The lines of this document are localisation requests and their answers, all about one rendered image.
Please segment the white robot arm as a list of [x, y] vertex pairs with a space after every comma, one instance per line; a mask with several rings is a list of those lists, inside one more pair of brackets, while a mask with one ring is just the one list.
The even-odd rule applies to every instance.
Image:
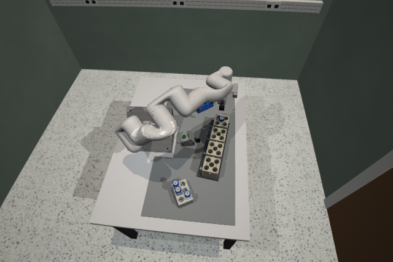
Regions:
[[232, 84], [232, 75], [232, 69], [223, 66], [206, 79], [207, 86], [213, 89], [197, 87], [187, 94], [181, 85], [172, 87], [146, 107], [146, 112], [156, 126], [151, 121], [141, 121], [138, 116], [132, 115], [116, 127], [116, 135], [132, 153], [139, 152], [149, 142], [171, 137], [178, 126], [164, 103], [170, 101], [181, 116], [188, 117], [204, 103], [221, 101], [230, 92], [233, 98], [237, 98], [238, 83]]

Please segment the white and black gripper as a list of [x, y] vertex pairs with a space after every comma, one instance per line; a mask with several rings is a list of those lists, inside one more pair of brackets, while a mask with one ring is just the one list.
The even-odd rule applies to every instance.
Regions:
[[226, 104], [226, 101], [227, 101], [227, 96], [223, 100], [217, 102], [218, 104], [220, 104], [219, 110], [224, 110], [225, 107], [224, 105]]

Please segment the white tube rack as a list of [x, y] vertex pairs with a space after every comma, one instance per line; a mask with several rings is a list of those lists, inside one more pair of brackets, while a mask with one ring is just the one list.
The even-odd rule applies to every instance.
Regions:
[[[186, 182], [185, 179], [179, 181], [179, 186], [180, 186], [180, 188], [181, 188], [181, 193], [182, 193], [180, 196], [178, 196], [178, 195], [176, 194], [176, 192], [175, 192], [175, 190], [174, 190], [175, 188], [174, 188], [174, 186], [172, 185], [173, 190], [174, 190], [174, 194], [176, 195], [176, 199], [177, 199], [179, 208], [181, 208], [181, 207], [184, 207], [184, 206], [187, 206], [187, 205], [193, 203], [193, 198], [192, 198], [192, 194], [191, 194], [191, 193], [190, 193], [190, 197], [191, 197], [191, 198], [188, 199], [188, 200], [187, 200], [187, 199], [185, 198], [185, 196], [184, 196], [185, 190], [189, 190], [189, 187], [188, 187], [187, 182]], [[190, 190], [189, 190], [189, 191], [190, 191]]]

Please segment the beige square adapter with holes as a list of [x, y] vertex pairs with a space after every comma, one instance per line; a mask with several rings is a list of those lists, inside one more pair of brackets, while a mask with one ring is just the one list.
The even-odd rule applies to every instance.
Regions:
[[210, 141], [225, 143], [227, 129], [212, 127]]
[[[224, 117], [224, 122], [220, 122], [219, 121], [219, 117], [220, 116]], [[216, 114], [215, 119], [214, 119], [213, 127], [227, 129], [228, 128], [229, 118], [230, 118], [230, 116]]]
[[224, 148], [223, 143], [209, 141], [208, 148], [206, 151], [206, 156], [221, 159], [223, 148]]

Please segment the blue tube rack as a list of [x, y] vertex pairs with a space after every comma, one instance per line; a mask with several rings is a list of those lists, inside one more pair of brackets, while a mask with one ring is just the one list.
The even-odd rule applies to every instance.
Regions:
[[[202, 109], [199, 110], [199, 108], [198, 108], [198, 109], [197, 109], [197, 112], [198, 112], [198, 113], [201, 113], [201, 112], [203, 112], [203, 111], [205, 111], [205, 110], [207, 110], [207, 109], [213, 107], [213, 103], [214, 103], [214, 102], [206, 102], [206, 103], [204, 103], [204, 104], [201, 106]], [[201, 107], [200, 107], [200, 108], [201, 108]]]

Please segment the grey flat mat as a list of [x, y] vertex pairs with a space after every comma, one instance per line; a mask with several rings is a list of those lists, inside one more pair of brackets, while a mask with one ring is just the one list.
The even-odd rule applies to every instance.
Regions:
[[[235, 226], [235, 98], [231, 92], [227, 95], [224, 110], [219, 110], [217, 102], [201, 113], [196, 110], [183, 117], [167, 101], [166, 107], [173, 108], [179, 127], [174, 157], [154, 157], [141, 216]], [[197, 177], [209, 126], [216, 114], [230, 116], [218, 181]], [[182, 146], [181, 134], [189, 130], [200, 142]], [[184, 179], [193, 203], [179, 208], [172, 183]]]

